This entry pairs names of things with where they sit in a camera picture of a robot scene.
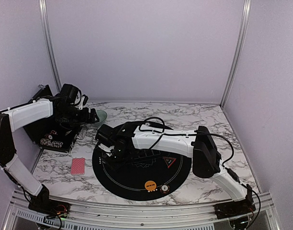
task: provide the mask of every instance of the black circular mat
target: black circular mat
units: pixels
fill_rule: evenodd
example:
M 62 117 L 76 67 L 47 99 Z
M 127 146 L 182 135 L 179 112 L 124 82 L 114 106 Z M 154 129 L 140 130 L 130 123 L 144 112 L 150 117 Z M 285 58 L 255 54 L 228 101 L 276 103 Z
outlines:
M 151 127 L 162 125 L 149 122 Z M 118 131 L 122 125 L 114 128 Z M 158 150 L 132 150 L 133 160 L 113 171 L 102 161 L 106 154 L 96 145 L 92 166 L 100 183 L 116 196 L 136 201 L 154 200 L 174 192 L 188 177 L 191 158 Z

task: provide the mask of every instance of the orange sticker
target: orange sticker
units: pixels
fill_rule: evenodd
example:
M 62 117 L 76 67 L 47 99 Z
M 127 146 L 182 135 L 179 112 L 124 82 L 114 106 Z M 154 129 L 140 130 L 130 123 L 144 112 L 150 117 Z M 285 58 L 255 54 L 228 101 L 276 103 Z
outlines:
M 156 183 L 154 181 L 147 181 L 145 183 L 145 188 L 148 191 L 154 191 L 156 189 Z

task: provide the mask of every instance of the lavender wall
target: lavender wall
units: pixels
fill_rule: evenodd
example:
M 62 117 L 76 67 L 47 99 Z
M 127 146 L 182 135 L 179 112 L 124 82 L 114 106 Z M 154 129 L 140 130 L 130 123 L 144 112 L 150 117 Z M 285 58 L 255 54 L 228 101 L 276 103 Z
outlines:
M 45 49 L 38 1 L 0 0 L 0 110 L 28 101 L 38 84 L 55 90 Z M 22 162 L 31 168 L 38 147 L 19 129 L 15 146 Z M 14 190 L 13 183 L 0 170 L 0 229 Z
M 293 229 L 293 0 L 253 0 L 226 113 L 283 229 Z
M 242 0 L 48 0 L 61 81 L 97 101 L 220 103 Z

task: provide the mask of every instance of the marble tabletop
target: marble tabletop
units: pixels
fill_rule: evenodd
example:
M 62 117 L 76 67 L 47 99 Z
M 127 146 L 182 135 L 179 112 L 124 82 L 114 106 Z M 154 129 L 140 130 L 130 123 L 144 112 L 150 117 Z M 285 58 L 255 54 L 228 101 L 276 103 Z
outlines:
M 227 137 L 235 148 L 235 156 L 226 166 L 232 168 L 241 180 L 257 191 L 246 157 L 218 105 L 184 103 L 88 103 L 88 107 L 104 110 L 108 114 L 106 124 L 115 127 L 126 121 L 144 120 L 159 116 L 167 126 L 178 130 L 193 130 L 206 126 L 212 133 Z M 190 172 L 187 180 L 175 192 L 151 201 L 126 200 L 107 191 L 97 180 L 92 169 L 92 153 L 96 145 L 96 128 L 87 125 L 83 140 L 77 140 L 70 153 L 45 150 L 35 168 L 34 176 L 53 196 L 106 204 L 132 205 L 185 205 L 229 199 L 229 195 L 209 179 L 201 179 Z M 214 137 L 222 159 L 231 154 L 229 145 Z M 85 174 L 71 175 L 73 158 L 85 158 Z

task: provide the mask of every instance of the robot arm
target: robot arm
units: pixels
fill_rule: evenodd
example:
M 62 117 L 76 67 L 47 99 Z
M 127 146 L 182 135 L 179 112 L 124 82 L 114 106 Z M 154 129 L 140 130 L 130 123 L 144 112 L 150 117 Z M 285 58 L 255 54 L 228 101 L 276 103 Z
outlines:
M 55 116 L 57 123 L 71 127 L 82 123 L 95 123 L 95 109 L 83 108 L 88 97 L 80 95 L 76 103 L 78 88 L 65 84 L 59 94 L 38 98 L 31 103 L 0 111 L 0 165 L 15 183 L 31 195 L 30 209 L 50 212 L 56 202 L 49 199 L 48 189 L 42 185 L 23 165 L 16 154 L 12 133 L 17 129 L 43 118 Z
M 198 130 L 178 131 L 154 128 L 146 125 L 137 126 L 126 122 L 118 133 L 113 134 L 112 128 L 102 125 L 96 139 L 99 147 L 107 153 L 103 159 L 110 168 L 117 170 L 122 166 L 120 162 L 128 160 L 126 149 L 152 149 L 168 151 L 192 158 L 193 174 L 200 178 L 209 178 L 220 185 L 232 198 L 232 202 L 219 204 L 216 209 L 218 218 L 231 217 L 256 210 L 252 190 L 241 184 L 237 174 L 220 164 L 221 154 L 217 151 L 208 129 L 200 126 Z

